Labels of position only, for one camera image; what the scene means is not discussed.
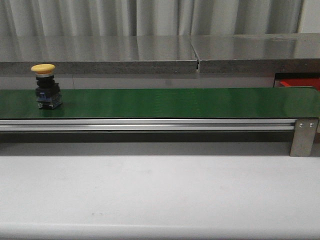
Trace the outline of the red plastic tray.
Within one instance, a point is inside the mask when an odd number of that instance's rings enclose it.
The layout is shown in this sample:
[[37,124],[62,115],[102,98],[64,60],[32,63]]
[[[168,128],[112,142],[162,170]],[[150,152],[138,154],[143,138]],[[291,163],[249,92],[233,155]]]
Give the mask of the red plastic tray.
[[283,87],[312,87],[320,91],[319,78],[288,78],[279,82]]

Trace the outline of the green conveyor belt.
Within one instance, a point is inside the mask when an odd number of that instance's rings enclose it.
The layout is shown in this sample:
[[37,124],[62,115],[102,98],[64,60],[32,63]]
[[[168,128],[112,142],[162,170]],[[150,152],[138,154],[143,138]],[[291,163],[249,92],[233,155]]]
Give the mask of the green conveyor belt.
[[320,115],[311,87],[65,89],[57,108],[40,109],[34,90],[2,90],[1,119],[297,119]]

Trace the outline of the stainless steel counter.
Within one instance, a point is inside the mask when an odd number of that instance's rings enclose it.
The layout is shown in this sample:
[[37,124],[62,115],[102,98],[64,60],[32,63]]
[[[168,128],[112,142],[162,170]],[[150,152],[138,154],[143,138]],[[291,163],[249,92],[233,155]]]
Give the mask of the stainless steel counter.
[[28,75],[36,64],[56,74],[193,74],[198,60],[187,36],[5,36],[0,73]]
[[318,73],[319,33],[194,35],[202,74]]

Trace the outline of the left stainless steel counter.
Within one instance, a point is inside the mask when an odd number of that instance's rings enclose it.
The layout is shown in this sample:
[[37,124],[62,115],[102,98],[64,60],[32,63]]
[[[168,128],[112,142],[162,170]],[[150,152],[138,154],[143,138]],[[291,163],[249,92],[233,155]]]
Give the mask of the left stainless steel counter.
[[56,74],[193,74],[198,60],[187,36],[5,36],[0,73],[28,75],[36,64]]

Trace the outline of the aluminium conveyor side rail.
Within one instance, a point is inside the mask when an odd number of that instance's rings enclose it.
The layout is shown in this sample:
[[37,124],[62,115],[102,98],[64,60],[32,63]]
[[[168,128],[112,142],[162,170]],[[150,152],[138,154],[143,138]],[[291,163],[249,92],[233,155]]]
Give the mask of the aluminium conveyor side rail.
[[2,132],[22,131],[268,131],[294,130],[295,119],[4,119]]

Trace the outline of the steel conveyor support bracket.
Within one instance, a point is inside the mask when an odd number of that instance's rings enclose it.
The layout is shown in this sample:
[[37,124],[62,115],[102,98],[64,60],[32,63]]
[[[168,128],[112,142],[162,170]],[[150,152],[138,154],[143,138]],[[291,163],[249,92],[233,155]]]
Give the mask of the steel conveyor support bracket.
[[311,155],[318,124],[318,118],[296,120],[289,154],[291,157],[308,157]]

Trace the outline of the right stainless steel counter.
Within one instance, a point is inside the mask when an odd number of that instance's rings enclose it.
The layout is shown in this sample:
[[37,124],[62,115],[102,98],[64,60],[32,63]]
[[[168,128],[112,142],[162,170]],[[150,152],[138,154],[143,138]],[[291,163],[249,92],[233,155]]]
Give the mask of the right stainless steel counter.
[[318,73],[319,33],[194,35],[202,74]]

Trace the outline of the grey pleated curtain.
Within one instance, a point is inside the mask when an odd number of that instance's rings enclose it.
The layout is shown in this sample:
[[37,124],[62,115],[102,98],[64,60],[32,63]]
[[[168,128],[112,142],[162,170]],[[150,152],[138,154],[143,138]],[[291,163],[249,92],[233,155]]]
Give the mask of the grey pleated curtain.
[[3,0],[2,36],[296,33],[301,0]]

